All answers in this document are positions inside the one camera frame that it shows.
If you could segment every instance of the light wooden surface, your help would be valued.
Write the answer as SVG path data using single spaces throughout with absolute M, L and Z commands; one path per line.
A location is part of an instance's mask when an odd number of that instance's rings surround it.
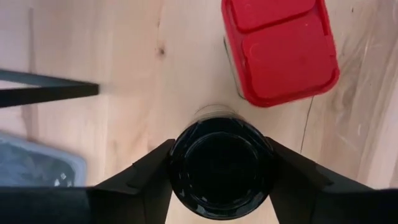
M 398 1 L 326 0 L 341 79 L 273 108 L 238 96 L 220 0 L 0 0 L 0 67 L 97 82 L 101 95 L 0 110 L 0 130 L 73 152 L 87 184 L 220 103 L 266 136 L 371 187 L 398 187 Z M 19 86 L 0 82 L 3 88 Z M 213 223 L 172 198 L 167 223 Z M 227 223 L 277 223 L 270 201 Z

